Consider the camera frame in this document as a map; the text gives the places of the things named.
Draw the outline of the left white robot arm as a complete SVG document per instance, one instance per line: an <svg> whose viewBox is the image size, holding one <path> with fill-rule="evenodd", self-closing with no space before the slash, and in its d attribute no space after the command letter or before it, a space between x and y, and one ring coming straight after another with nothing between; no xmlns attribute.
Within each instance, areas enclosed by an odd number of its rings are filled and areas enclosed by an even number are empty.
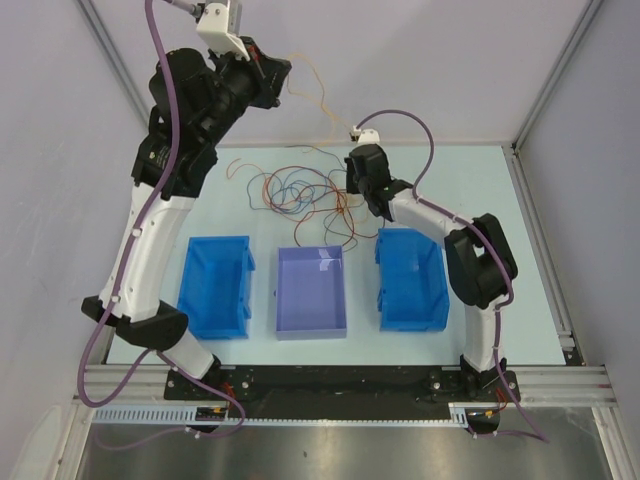
<svg viewBox="0 0 640 480"><path fill-rule="evenodd" d="M81 310L131 345L155 351L185 371L197 398L214 397L217 358L188 330L188 317L160 298L162 278L182 224L218 161L216 148L250 107L276 108L292 69L255 44L249 57L191 48L169 52L149 81L155 101L132 168L129 219L103 290Z"/></svg>

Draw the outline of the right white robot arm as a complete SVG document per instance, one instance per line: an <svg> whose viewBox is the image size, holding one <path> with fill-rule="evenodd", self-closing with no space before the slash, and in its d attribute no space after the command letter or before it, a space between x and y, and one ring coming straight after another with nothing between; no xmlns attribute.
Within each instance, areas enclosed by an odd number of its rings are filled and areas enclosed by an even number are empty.
<svg viewBox="0 0 640 480"><path fill-rule="evenodd" d="M514 300L518 275L499 220L492 214L469 220L420 196L414 184L391 175L377 144L357 146L345 163L347 192L362 196L374 216L412 228L444 249L449 284L465 305L461 388L473 401L486 400L504 378L501 311Z"/></svg>

